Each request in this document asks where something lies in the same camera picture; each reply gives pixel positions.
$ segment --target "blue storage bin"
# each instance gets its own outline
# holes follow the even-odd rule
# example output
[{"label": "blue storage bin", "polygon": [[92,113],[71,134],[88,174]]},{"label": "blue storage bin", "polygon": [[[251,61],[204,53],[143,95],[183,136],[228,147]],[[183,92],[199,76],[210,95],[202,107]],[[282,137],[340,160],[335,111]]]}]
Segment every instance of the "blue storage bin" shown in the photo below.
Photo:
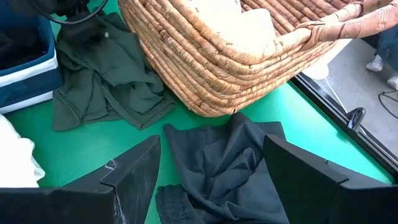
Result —
[{"label": "blue storage bin", "polygon": [[35,60],[0,70],[2,114],[50,100],[52,91],[63,85],[50,22],[41,16],[18,14],[11,10],[7,0],[0,0],[0,32],[10,27],[36,27],[48,50]]}]

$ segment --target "white cloth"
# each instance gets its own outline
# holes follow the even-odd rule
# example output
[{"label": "white cloth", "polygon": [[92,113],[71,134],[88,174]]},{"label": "white cloth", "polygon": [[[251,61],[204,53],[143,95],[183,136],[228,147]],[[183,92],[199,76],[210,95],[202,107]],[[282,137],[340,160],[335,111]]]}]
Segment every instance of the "white cloth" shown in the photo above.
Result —
[{"label": "white cloth", "polygon": [[238,0],[185,0],[184,3],[213,33],[228,43],[229,48],[256,57],[276,49],[276,34],[266,9],[242,12]]},{"label": "white cloth", "polygon": [[0,187],[39,187],[45,172],[32,156],[34,147],[0,114]]}]

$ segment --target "basket handle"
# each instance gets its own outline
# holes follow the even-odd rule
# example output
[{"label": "basket handle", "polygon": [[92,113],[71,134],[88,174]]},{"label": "basket handle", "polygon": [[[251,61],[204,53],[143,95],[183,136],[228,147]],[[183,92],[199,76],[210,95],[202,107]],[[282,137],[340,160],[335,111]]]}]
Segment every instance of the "basket handle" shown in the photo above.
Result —
[{"label": "basket handle", "polygon": [[[359,17],[364,12],[373,9],[376,10]],[[349,3],[346,7],[320,21],[305,22],[297,28],[305,27],[311,30],[310,39],[302,49],[305,50],[315,46],[318,42],[367,37],[397,24],[398,0],[368,0]]]}]

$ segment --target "black cable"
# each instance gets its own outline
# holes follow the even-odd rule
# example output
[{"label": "black cable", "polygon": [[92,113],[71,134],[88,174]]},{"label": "black cable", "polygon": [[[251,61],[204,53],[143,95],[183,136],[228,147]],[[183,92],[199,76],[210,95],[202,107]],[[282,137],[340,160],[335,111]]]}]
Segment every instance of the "black cable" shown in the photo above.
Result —
[{"label": "black cable", "polygon": [[398,100],[397,100],[397,99],[394,99],[393,97],[386,95],[386,94],[389,94],[389,93],[397,93],[397,92],[398,92],[398,90],[394,90],[394,91],[390,91],[390,92],[385,92],[385,91],[384,91],[384,92],[382,92],[382,93],[379,93],[379,101],[380,101],[381,106],[383,106],[384,109],[386,109],[386,111],[387,111],[388,113],[390,113],[393,117],[395,117],[395,118],[398,119],[398,116],[395,115],[394,113],[392,113],[392,112],[384,105],[384,103],[383,103],[382,100],[381,100],[381,96],[385,96],[385,97],[387,97],[387,98],[390,98],[390,99],[393,100],[394,102],[398,103]]},{"label": "black cable", "polygon": [[57,24],[61,24],[61,25],[76,25],[76,24],[80,24],[82,22],[86,22],[87,20],[91,19],[93,16],[97,15],[105,7],[105,5],[107,3],[108,3],[108,0],[103,0],[101,5],[94,12],[92,12],[90,15],[88,15],[85,18],[80,19],[78,21],[61,21],[59,19],[54,19],[47,12],[45,12],[42,9],[42,7],[36,2],[36,0],[31,0],[31,4],[35,8],[35,10],[37,10],[39,13],[41,13],[48,20],[55,22]]}]

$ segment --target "floor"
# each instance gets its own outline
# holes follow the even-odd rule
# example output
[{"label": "floor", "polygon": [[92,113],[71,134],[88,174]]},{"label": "floor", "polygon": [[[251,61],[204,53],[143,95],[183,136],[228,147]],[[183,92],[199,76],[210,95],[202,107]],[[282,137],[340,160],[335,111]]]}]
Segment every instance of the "floor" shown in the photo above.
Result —
[{"label": "floor", "polygon": [[[382,72],[374,73],[365,69],[374,58],[374,49],[363,40],[351,41],[330,63],[326,78],[347,111],[357,107],[366,109],[363,126],[390,151],[398,156],[398,119],[389,114],[379,101],[383,91],[392,91],[387,79],[394,72],[385,66]],[[327,82],[316,81],[329,95],[333,96]],[[397,93],[390,94],[398,99]],[[398,103],[382,98],[386,107],[398,114]]]}]

